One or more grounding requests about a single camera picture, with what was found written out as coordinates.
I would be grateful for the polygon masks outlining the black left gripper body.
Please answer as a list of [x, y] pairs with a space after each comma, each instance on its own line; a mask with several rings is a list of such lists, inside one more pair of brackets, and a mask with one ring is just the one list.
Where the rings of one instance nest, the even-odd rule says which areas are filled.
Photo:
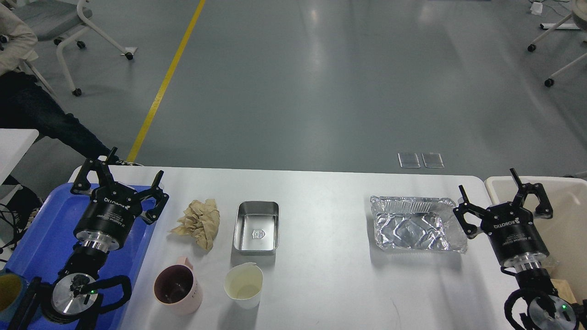
[[124, 247], [126, 239], [140, 213], [140, 202], [130, 201], [138, 191], [131, 186], [115, 184], [114, 190], [107, 186], [95, 188], [90, 194], [90, 203], [73, 230], [78, 241], [83, 242], [92, 234], [109, 236], [109, 251]]

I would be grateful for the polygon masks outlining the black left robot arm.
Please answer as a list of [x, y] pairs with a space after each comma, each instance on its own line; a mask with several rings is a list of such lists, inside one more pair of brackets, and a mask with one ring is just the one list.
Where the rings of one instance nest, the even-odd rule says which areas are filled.
[[39, 317], [55, 324], [76, 323], [78, 330], [94, 330], [98, 318], [123, 307], [132, 296], [132, 280], [123, 271], [101, 278], [100, 270], [113, 251], [123, 249], [134, 223], [142, 219], [154, 224], [163, 212], [169, 195], [162, 186], [164, 171], [155, 175], [151, 186], [138, 191], [115, 180], [109, 167], [117, 149], [101, 159], [86, 159], [71, 194], [89, 199], [72, 234], [76, 243], [54, 280], [41, 276], [27, 280], [14, 268], [1, 272], [1, 288], [10, 275], [20, 280], [15, 296], [1, 309], [1, 321], [9, 330], [26, 330]]

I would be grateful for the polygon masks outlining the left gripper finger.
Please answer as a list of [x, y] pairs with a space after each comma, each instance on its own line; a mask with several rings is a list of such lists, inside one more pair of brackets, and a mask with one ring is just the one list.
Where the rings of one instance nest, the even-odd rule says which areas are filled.
[[107, 187], [113, 191], [116, 181], [109, 169], [109, 163], [115, 157], [117, 150], [118, 148], [113, 147], [105, 159], [87, 158], [75, 177], [71, 187], [71, 193], [92, 194], [93, 189], [91, 189], [91, 184], [88, 180], [88, 175], [92, 171], [96, 173], [100, 187]]
[[138, 215], [147, 225], [154, 224], [160, 218], [160, 215], [169, 200], [169, 195], [164, 192], [163, 188], [160, 186], [163, 176], [164, 171], [158, 171], [151, 186], [146, 190], [136, 193], [136, 201], [139, 203], [151, 198], [155, 200], [153, 208], [143, 209]]

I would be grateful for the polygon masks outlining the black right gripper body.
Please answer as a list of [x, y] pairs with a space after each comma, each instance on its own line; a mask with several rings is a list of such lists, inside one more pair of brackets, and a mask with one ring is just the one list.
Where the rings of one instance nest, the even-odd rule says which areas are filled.
[[481, 228], [488, 236], [501, 267], [513, 267], [522, 256], [532, 257], [538, 262], [550, 256], [534, 225], [534, 216], [528, 209], [503, 203], [493, 205], [486, 211], [491, 215], [482, 219]]

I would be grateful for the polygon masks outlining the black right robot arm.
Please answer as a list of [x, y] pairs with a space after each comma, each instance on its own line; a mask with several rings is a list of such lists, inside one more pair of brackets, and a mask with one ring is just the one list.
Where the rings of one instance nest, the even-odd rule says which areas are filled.
[[586, 302], [560, 298], [542, 261], [549, 250], [535, 219], [551, 219], [553, 208], [543, 184], [523, 182], [510, 169], [517, 191], [512, 201], [482, 208], [472, 204], [462, 185], [462, 201], [453, 209], [464, 234], [486, 234], [503, 274], [513, 276], [518, 290], [504, 303], [504, 315], [515, 330], [576, 330], [586, 325]]

